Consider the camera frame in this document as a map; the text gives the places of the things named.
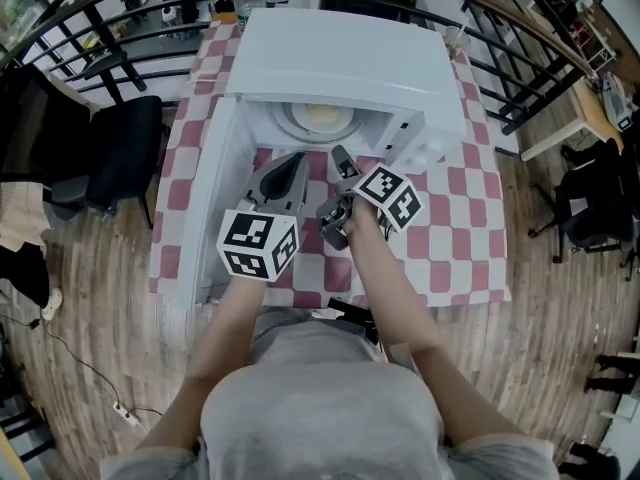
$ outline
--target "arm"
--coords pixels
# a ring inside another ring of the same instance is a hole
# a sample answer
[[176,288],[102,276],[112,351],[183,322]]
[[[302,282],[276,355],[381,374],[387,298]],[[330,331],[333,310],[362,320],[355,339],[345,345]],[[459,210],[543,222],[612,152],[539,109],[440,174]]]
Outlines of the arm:
[[489,434],[521,434],[464,378],[449,358],[431,314],[384,240],[376,211],[356,199],[345,229],[385,348],[406,343],[454,445]]
[[138,448],[193,448],[209,393],[227,375],[246,364],[265,289],[264,281],[231,279],[216,312],[198,339],[178,395]]

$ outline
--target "gray t-shirt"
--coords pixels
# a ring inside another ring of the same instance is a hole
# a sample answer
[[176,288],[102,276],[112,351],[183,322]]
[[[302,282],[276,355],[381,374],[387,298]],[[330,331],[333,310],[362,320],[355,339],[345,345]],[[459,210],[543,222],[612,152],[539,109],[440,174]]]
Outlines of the gray t-shirt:
[[198,457],[149,448],[106,459],[103,478],[551,480],[550,443],[491,435],[444,447],[431,392],[410,368],[321,322],[271,329],[201,418]]

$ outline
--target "person's right arm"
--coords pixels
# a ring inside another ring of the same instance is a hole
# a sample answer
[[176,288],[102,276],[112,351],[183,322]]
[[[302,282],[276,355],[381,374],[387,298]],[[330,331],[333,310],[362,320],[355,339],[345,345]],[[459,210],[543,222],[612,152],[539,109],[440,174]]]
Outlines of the person's right arm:
[[454,445],[489,434],[522,434],[464,378],[449,358],[436,322],[385,241],[376,210],[357,198],[346,229],[378,333],[387,350],[406,343]]

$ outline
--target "black and white pattern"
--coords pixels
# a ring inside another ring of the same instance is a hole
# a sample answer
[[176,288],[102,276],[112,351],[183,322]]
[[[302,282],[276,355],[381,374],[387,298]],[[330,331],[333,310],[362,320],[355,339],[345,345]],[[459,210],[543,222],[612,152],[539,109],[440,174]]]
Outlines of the black and white pattern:
[[287,234],[282,237],[282,240],[278,243],[276,248],[271,253],[271,257],[273,258],[273,265],[276,269],[276,275],[280,273],[280,271],[284,268],[289,261],[289,258],[293,256],[298,248],[298,244],[296,243],[296,232],[295,226],[292,226]]
[[387,199],[389,199],[389,196],[402,185],[403,181],[400,176],[393,174],[391,171],[379,165],[368,175],[364,183],[360,185],[360,190],[380,205],[384,205]]
[[260,256],[230,251],[224,251],[224,254],[234,274],[269,279],[267,267]]
[[264,249],[273,217],[259,213],[238,213],[224,239],[225,245]]
[[402,191],[398,198],[391,203],[386,213],[398,224],[399,229],[397,231],[401,231],[421,209],[422,204],[420,203],[418,194],[416,194],[412,186],[408,186]]

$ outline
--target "power strip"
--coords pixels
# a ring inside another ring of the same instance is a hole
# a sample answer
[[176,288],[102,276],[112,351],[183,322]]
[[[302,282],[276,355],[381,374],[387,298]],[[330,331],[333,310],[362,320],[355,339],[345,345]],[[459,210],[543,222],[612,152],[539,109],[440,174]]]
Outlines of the power strip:
[[129,413],[129,409],[127,409],[124,405],[119,404],[117,401],[113,402],[113,410],[116,411],[123,420],[125,420],[132,427],[140,426],[144,428],[142,422],[136,418],[133,414]]

